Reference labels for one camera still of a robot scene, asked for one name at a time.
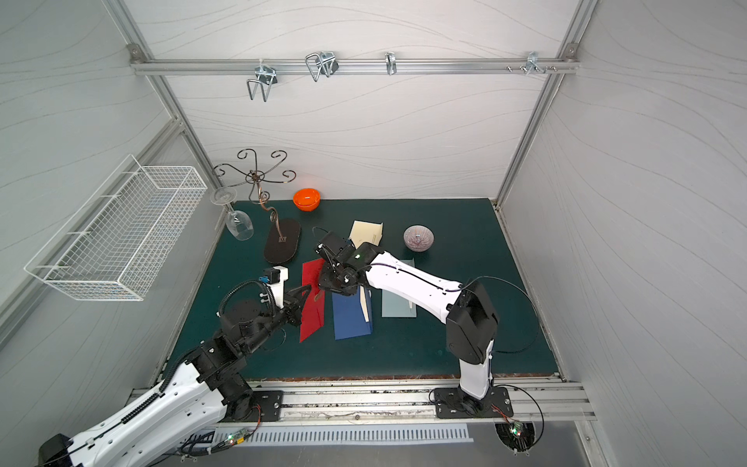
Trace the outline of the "red envelope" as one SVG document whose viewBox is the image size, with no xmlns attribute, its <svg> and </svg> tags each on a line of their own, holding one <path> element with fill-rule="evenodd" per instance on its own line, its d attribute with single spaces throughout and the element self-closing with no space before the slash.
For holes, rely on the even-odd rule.
<svg viewBox="0 0 747 467">
<path fill-rule="evenodd" d="M 322 259 L 303 264 L 302 285 L 309 286 L 310 291 L 302 311 L 300 342 L 304 342 L 325 324 L 325 292 L 319 286 L 324 264 Z"/>
</svg>

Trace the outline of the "cream yellow envelope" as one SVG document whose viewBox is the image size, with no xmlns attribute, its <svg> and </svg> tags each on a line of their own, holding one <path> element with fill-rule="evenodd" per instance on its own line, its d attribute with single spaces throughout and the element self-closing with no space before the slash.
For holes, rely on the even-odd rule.
<svg viewBox="0 0 747 467">
<path fill-rule="evenodd" d="M 371 223 L 360 220 L 353 222 L 349 233 L 349 239 L 356 248 L 360 247 L 363 243 L 371 243 L 372 245 L 379 246 L 382 237 L 383 223 Z"/>
</svg>

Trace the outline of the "blue envelope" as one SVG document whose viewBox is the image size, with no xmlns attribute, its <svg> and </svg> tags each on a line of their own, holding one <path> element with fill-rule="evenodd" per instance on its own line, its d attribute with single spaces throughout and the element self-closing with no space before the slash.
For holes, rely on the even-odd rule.
<svg viewBox="0 0 747 467">
<path fill-rule="evenodd" d="M 371 295 L 360 286 L 351 296 L 332 294 L 334 333 L 337 341 L 373 333 Z"/>
</svg>

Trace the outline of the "light teal envelope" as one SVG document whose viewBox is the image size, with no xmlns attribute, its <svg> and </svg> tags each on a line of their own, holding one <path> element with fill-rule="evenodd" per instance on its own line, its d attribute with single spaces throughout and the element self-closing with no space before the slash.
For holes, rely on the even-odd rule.
<svg viewBox="0 0 747 467">
<path fill-rule="evenodd" d="M 381 316 L 383 318 L 416 318 L 416 305 L 392 292 L 381 291 Z"/>
</svg>

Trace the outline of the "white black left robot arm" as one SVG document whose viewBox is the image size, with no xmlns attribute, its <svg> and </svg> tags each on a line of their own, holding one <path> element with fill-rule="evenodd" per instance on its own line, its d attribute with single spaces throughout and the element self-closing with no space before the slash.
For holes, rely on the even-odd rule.
<svg viewBox="0 0 747 467">
<path fill-rule="evenodd" d="M 221 301 L 221 327 L 187 351 L 163 380 L 107 420 L 72 437 L 56 434 L 38 451 L 40 466 L 146 466 L 179 441 L 221 420 L 260 420 L 262 397 L 241 375 L 250 355 L 287 324 L 298 326 L 311 292 L 278 299 L 281 284 L 259 282 L 261 297 L 232 309 Z"/>
</svg>

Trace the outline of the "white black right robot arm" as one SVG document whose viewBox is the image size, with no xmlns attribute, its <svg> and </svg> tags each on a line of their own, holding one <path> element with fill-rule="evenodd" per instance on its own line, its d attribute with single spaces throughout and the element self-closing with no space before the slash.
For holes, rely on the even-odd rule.
<svg viewBox="0 0 747 467">
<path fill-rule="evenodd" d="M 327 233 L 315 246 L 324 261 L 323 290 L 352 296 L 360 288 L 395 294 L 435 316 L 445 325 L 447 349 L 460 365 L 459 389 L 472 400 L 492 388 L 491 354 L 499 318 L 486 288 L 476 279 L 466 285 L 422 272 L 370 242 Z"/>
</svg>

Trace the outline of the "copper wine glass stand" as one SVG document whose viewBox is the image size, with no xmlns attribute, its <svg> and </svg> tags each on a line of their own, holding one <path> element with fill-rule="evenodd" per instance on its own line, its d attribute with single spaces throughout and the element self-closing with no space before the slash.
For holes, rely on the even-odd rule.
<svg viewBox="0 0 747 467">
<path fill-rule="evenodd" d="M 278 169 L 287 160 L 288 154 L 285 150 L 272 151 L 270 158 L 274 161 L 274 164 L 269 169 L 260 169 L 259 155 L 256 150 L 246 148 L 239 150 L 237 153 L 237 159 L 240 162 L 248 160 L 249 157 L 252 157 L 253 160 L 253 165 L 249 169 L 240 169 L 232 163 L 218 163 L 218 165 L 214 165 L 213 172 L 219 179 L 227 175 L 228 169 L 242 177 L 241 181 L 233 184 L 224 183 L 222 187 L 233 187 L 235 190 L 241 186 L 250 187 L 247 200 L 260 206 L 268 215 L 268 221 L 272 225 L 268 231 L 263 250 L 264 258 L 271 265 L 283 266 L 296 256 L 301 238 L 301 224 L 294 219 L 280 217 L 278 210 L 270 205 L 270 192 L 264 186 L 268 184 L 289 184 L 297 178 L 297 173 L 292 169 L 284 169 L 280 175 L 280 180 L 270 180 L 268 178 L 272 171 Z"/>
</svg>

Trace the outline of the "pink striped glass bowl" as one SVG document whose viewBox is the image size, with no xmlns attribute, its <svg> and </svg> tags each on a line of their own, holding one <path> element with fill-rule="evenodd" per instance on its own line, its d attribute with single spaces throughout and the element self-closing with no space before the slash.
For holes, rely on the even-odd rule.
<svg viewBox="0 0 747 467">
<path fill-rule="evenodd" d="M 414 225 L 408 227 L 408 229 L 404 231 L 403 239 L 406 247 L 410 249 L 410 251 L 420 253 L 429 250 L 433 246 L 435 235 L 425 226 Z"/>
</svg>

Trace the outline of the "orange bowl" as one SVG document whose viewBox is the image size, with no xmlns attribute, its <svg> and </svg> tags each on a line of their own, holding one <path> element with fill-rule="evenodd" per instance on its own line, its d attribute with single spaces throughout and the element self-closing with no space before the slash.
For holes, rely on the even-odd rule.
<svg viewBox="0 0 747 467">
<path fill-rule="evenodd" d="M 302 212 L 314 211 L 319 208 L 320 202 L 321 194 L 313 188 L 301 189 L 293 196 L 293 203 Z"/>
</svg>

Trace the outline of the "clear wine glass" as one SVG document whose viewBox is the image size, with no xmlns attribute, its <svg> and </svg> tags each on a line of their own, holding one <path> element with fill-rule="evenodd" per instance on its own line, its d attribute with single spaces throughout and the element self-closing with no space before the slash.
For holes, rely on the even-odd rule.
<svg viewBox="0 0 747 467">
<path fill-rule="evenodd" d="M 212 204 L 226 208 L 225 225 L 238 241 L 248 241 L 254 235 L 254 226 L 250 217 L 233 205 L 237 200 L 237 190 L 233 187 L 221 187 L 211 195 Z"/>
</svg>

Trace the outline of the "small green circuit board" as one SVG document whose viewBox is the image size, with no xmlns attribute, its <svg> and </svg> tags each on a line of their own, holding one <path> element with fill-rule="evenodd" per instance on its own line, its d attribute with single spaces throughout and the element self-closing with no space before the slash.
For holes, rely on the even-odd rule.
<svg viewBox="0 0 747 467">
<path fill-rule="evenodd" d="M 228 435 L 225 439 L 225 443 L 227 446 L 235 446 L 238 444 L 242 444 L 248 437 L 252 436 L 252 431 L 250 429 L 241 429 L 237 432 L 233 432 L 232 434 Z"/>
</svg>

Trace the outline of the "white vented strip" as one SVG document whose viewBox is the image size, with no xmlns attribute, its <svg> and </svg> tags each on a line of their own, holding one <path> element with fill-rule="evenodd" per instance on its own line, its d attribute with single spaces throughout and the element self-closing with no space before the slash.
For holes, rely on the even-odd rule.
<svg viewBox="0 0 747 467">
<path fill-rule="evenodd" d="M 466 423 L 309 425 L 260 427 L 238 446 L 425 446 L 470 444 L 474 439 Z"/>
</svg>

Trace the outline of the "metal double hook middle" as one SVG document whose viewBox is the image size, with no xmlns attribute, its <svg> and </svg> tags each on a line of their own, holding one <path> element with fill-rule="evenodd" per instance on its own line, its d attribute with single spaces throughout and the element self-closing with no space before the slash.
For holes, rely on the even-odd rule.
<svg viewBox="0 0 747 467">
<path fill-rule="evenodd" d="M 313 81 L 318 82 L 324 76 L 330 78 L 338 72 L 340 64 L 333 52 L 317 52 L 305 57 L 305 65 Z"/>
</svg>

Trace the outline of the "metal double hook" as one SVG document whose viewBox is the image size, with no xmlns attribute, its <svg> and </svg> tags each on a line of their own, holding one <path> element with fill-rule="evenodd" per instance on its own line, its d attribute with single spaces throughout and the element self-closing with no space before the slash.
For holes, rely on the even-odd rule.
<svg viewBox="0 0 747 467">
<path fill-rule="evenodd" d="M 248 95 L 251 100 L 262 97 L 267 102 L 272 87 L 278 83 L 277 72 L 274 68 L 261 64 L 255 70 L 255 77 L 246 81 Z"/>
<path fill-rule="evenodd" d="M 318 82 L 324 76 L 330 78 L 338 72 L 340 64 L 333 52 L 317 52 L 305 57 L 305 65 L 313 81 Z"/>
</svg>

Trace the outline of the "metal double hook left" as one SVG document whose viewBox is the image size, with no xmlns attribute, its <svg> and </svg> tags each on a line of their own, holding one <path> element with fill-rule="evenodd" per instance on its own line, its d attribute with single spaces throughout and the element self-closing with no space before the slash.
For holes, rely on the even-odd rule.
<svg viewBox="0 0 747 467">
<path fill-rule="evenodd" d="M 272 87 L 278 83 L 277 72 L 274 68 L 261 64 L 255 70 L 255 77 L 246 81 L 248 95 L 251 100 L 262 97 L 267 102 Z"/>
</svg>

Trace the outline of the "small metal hook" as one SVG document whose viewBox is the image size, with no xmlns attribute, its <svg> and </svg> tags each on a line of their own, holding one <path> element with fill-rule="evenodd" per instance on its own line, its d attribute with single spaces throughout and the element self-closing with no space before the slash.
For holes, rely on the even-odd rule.
<svg viewBox="0 0 747 467">
<path fill-rule="evenodd" d="M 387 52 L 384 55 L 386 73 L 388 76 L 394 76 L 397 74 L 397 62 L 396 56 L 393 52 Z"/>
</svg>

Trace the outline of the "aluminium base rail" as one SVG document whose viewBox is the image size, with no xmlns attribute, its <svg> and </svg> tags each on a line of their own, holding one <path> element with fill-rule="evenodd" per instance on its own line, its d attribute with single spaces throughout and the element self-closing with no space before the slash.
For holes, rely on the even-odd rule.
<svg viewBox="0 0 747 467">
<path fill-rule="evenodd" d="M 453 421 L 455 379 L 251 381 L 270 405 L 266 424 L 385 424 Z M 496 379 L 480 401 L 479 422 L 595 421 L 581 383 L 559 377 Z"/>
</svg>

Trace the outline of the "metal bracket hook right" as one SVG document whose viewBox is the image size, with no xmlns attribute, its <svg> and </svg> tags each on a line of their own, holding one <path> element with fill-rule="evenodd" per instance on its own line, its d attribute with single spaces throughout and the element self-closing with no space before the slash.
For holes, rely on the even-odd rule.
<svg viewBox="0 0 747 467">
<path fill-rule="evenodd" d="M 531 75 L 531 74 L 554 74 L 558 69 L 555 66 L 551 65 L 543 65 L 540 64 L 540 58 L 536 52 L 531 52 L 524 62 L 524 64 L 521 64 L 518 67 L 513 66 L 506 66 L 506 70 L 509 73 L 519 73 L 521 72 L 523 75 Z"/>
</svg>

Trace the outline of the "aluminium overhead rail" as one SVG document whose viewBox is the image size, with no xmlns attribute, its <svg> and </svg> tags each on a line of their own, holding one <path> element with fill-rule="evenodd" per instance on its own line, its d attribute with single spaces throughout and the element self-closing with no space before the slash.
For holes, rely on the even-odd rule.
<svg viewBox="0 0 747 467">
<path fill-rule="evenodd" d="M 509 73 L 506 66 L 518 67 L 526 58 L 402 58 L 396 56 L 396 75 L 500 75 Z M 304 58 L 279 60 L 151 60 L 132 62 L 130 67 L 140 76 L 253 76 L 264 64 L 274 68 L 277 76 L 309 76 Z M 337 76 L 388 76 L 385 59 L 338 58 Z M 555 66 L 555 74 L 573 74 L 581 66 L 578 60 L 540 58 L 540 64 Z"/>
</svg>

